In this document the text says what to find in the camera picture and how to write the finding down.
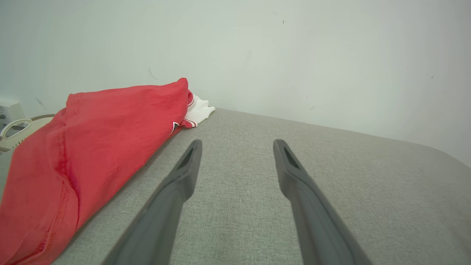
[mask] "gray upholstered surface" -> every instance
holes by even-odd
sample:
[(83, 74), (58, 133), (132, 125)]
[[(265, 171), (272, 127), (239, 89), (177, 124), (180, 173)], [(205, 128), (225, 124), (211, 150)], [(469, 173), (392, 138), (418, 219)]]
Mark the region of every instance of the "gray upholstered surface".
[[(302, 264), (272, 142), (286, 140), (375, 264), (471, 264), (471, 169), (433, 148), (217, 109), (164, 144), (54, 264), (99, 264), (180, 155), (203, 140), (171, 264)], [(0, 184), (8, 154), (0, 157)]]

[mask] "white wall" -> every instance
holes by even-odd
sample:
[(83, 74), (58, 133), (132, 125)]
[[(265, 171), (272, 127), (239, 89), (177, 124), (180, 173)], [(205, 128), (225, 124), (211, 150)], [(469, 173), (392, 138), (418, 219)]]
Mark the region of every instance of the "white wall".
[(0, 96), (26, 116), (57, 112), (69, 93), (184, 76), (216, 107), (412, 141), (471, 166), (468, 0), (3, 0), (0, 38)]

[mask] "sofa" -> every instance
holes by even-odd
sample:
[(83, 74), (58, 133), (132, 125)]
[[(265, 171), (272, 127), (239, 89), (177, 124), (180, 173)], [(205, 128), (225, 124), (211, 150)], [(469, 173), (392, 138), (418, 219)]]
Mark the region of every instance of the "sofa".
[[(170, 264), (303, 264), (274, 139), (290, 145), (373, 264), (471, 264), (471, 168), (419, 144), (224, 109), (164, 143), (53, 264), (102, 263), (195, 139), (203, 156)], [(0, 156), (1, 194), (12, 152)]]

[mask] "red stripe trim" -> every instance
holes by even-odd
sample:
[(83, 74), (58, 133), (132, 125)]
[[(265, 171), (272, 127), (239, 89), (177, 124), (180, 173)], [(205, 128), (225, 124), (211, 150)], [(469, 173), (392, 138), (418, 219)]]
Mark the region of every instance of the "red stripe trim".
[(191, 123), (191, 125), (192, 125), (193, 127), (196, 127), (196, 122), (190, 121), (190, 120), (188, 120), (188, 119), (184, 119), (184, 120), (186, 120), (187, 122)]

